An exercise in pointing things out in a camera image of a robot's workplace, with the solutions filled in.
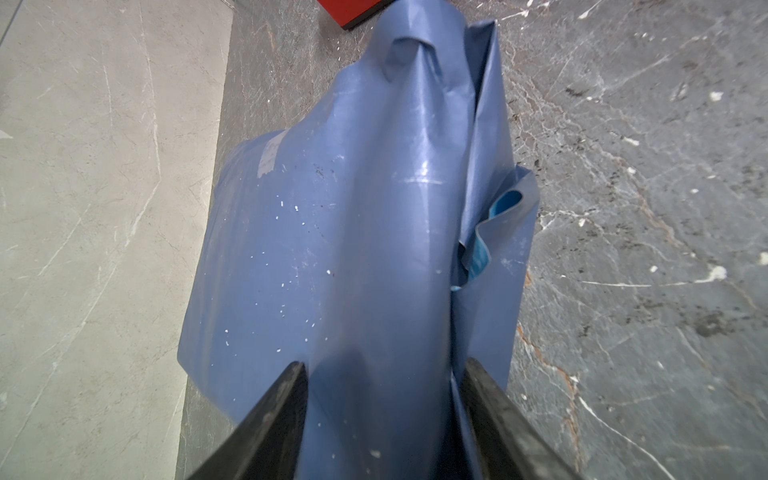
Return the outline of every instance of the red box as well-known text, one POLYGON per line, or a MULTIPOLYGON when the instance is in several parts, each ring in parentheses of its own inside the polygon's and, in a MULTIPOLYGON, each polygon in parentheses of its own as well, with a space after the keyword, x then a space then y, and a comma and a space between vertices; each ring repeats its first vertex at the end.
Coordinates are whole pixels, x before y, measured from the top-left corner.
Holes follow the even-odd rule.
POLYGON ((394 0, 317 0, 344 30, 355 28, 394 0))

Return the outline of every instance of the gray marble floor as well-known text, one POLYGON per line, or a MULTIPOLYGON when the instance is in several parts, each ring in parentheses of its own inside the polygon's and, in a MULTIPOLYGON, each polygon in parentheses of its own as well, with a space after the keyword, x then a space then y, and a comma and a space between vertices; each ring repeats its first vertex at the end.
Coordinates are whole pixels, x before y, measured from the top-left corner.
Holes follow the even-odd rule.
MULTIPOLYGON (((238 0, 217 169, 362 54, 316 2, 238 0)), ((541 216, 508 394, 585 478, 768 470, 768 5, 455 0, 496 18, 541 216)), ((189 386, 177 477, 232 428, 189 386)))
POLYGON ((231 20, 218 0, 24 0, 8 30, 0 478, 173 476, 231 20))

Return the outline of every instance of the folded blue plastic sheet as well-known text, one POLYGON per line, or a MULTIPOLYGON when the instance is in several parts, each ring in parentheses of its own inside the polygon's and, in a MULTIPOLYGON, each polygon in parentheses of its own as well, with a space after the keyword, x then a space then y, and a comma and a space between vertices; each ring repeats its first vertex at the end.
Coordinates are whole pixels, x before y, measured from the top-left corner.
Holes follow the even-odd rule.
POLYGON ((506 386, 538 189, 496 35, 399 0, 306 118, 222 170, 178 359, 235 422, 305 362, 298 478, 449 478, 468 356, 506 386))

